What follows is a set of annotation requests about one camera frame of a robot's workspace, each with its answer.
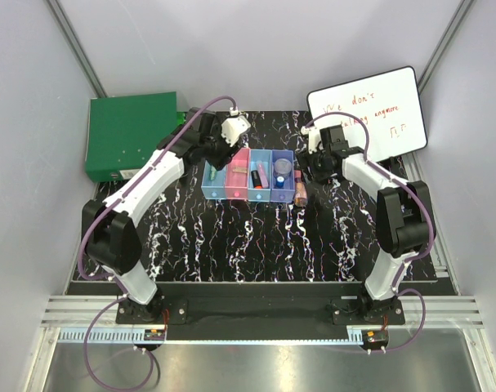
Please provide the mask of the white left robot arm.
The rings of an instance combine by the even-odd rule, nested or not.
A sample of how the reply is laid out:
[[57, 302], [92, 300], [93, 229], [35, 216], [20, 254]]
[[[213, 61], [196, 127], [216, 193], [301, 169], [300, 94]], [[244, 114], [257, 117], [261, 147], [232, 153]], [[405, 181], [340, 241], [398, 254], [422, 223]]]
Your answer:
[[230, 109], [220, 120], [211, 111], [193, 108], [185, 123], [159, 142], [145, 165], [118, 192], [84, 205], [80, 253], [119, 285], [124, 297], [119, 308], [135, 323], [154, 323], [163, 317], [163, 294], [141, 263], [137, 226], [143, 215], [195, 164], [204, 161], [217, 170], [224, 168], [240, 151], [250, 127], [238, 109]]

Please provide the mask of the sky blue drawer bin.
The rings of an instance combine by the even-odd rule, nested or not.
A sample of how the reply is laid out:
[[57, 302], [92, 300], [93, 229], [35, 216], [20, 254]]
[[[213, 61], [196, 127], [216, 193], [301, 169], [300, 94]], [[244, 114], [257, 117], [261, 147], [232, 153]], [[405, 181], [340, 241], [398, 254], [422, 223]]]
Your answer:
[[269, 189], [254, 189], [252, 187], [251, 171], [257, 170], [257, 161], [266, 162], [268, 167], [268, 177], [271, 175], [271, 150], [270, 149], [251, 149], [249, 162], [249, 180], [248, 180], [248, 201], [255, 203], [268, 203], [270, 201]]

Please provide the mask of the purple drawer bin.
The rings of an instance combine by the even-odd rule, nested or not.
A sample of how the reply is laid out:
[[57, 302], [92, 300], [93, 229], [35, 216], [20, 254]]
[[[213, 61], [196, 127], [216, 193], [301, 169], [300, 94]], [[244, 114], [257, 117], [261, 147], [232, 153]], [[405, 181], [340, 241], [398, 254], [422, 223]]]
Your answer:
[[292, 150], [273, 149], [271, 150], [271, 175], [270, 175], [270, 201], [275, 203], [291, 203], [295, 194], [294, 166], [291, 174], [285, 179], [284, 187], [275, 187], [275, 176], [273, 164], [278, 158], [286, 158], [294, 164], [294, 152]]

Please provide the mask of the clear jar of bands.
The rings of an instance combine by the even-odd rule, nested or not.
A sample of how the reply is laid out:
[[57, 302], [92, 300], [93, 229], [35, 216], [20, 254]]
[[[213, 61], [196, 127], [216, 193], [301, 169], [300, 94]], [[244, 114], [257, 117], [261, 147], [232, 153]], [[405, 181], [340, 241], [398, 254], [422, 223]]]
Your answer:
[[273, 164], [273, 171], [275, 177], [283, 177], [284, 179], [288, 178], [293, 169], [293, 164], [290, 160], [286, 158], [278, 158], [275, 160]]

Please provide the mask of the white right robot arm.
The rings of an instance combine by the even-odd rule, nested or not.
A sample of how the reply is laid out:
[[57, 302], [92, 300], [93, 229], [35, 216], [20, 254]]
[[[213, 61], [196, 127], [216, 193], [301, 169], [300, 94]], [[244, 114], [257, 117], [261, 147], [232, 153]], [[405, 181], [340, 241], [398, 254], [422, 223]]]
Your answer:
[[395, 308], [400, 282], [412, 262], [431, 251], [436, 229], [428, 186], [399, 178], [372, 161], [364, 149], [349, 146], [341, 126], [304, 126], [301, 134], [307, 147], [297, 160], [308, 179], [348, 180], [376, 203], [380, 250], [356, 307], [362, 321], [376, 323]]

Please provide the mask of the lilac highlighter pen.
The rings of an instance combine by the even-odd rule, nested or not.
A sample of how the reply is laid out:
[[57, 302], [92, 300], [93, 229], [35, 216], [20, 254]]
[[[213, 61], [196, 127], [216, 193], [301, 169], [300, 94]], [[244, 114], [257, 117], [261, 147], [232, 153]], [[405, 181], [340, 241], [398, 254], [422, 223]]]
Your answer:
[[266, 162], [259, 160], [257, 161], [257, 172], [260, 178], [261, 182], [261, 187], [263, 189], [269, 189], [270, 188], [270, 181], [268, 177], [268, 167]]

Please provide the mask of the colourful pink-capped tube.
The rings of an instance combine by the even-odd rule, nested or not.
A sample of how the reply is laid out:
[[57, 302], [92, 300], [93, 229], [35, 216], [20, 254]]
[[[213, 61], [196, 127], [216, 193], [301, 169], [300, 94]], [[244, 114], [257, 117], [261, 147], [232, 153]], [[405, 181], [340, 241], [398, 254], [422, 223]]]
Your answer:
[[307, 205], [307, 192], [306, 192], [305, 182], [302, 178], [302, 172], [300, 170], [294, 171], [294, 182], [295, 182], [294, 204], [297, 207], [305, 207]]

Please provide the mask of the pink drawer bin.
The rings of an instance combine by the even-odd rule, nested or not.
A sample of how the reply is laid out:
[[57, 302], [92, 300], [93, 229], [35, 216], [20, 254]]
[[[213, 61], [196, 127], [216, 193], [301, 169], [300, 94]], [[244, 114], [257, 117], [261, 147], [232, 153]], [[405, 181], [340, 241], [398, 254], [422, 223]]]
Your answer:
[[[250, 148], [242, 148], [227, 165], [226, 168], [226, 197], [228, 199], [247, 200], [248, 199], [248, 180], [249, 162], [250, 162]], [[247, 174], [233, 173], [231, 169], [234, 166], [246, 167]]]

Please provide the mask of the green transparent highlighter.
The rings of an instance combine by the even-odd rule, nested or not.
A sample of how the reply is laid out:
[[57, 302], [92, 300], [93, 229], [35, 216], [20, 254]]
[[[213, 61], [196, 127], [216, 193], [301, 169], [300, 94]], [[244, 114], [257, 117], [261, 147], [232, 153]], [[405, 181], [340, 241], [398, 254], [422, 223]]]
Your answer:
[[208, 180], [214, 181], [217, 178], [217, 173], [218, 173], [218, 170], [215, 167], [210, 166], [210, 170], [208, 173]]

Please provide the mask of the blue and grey bottle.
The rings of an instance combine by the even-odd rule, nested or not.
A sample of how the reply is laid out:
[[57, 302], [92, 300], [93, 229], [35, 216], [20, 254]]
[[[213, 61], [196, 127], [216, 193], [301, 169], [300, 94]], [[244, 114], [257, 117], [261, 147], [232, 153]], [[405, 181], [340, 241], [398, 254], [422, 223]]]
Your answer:
[[277, 189], [282, 189], [284, 187], [285, 178], [283, 176], [277, 176], [275, 178], [275, 187]]

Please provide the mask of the black orange-capped marker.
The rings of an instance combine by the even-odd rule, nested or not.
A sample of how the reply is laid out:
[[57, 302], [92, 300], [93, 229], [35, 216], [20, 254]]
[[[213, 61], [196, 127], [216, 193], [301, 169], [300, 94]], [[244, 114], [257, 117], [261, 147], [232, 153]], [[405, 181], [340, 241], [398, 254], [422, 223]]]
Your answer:
[[262, 189], [262, 183], [261, 183], [261, 178], [259, 176], [258, 170], [253, 170], [251, 171], [251, 177], [252, 177], [252, 187], [254, 189]]

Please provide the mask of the light blue drawer bin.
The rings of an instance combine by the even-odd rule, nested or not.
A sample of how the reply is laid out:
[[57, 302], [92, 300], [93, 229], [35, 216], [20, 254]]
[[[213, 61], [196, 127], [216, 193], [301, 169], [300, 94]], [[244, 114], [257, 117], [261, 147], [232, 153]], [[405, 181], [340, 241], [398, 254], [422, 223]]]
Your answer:
[[226, 168], [218, 171], [217, 178], [214, 181], [209, 181], [208, 173], [210, 170], [210, 166], [211, 165], [206, 162], [203, 169], [203, 179], [201, 184], [203, 196], [207, 200], [226, 199]]

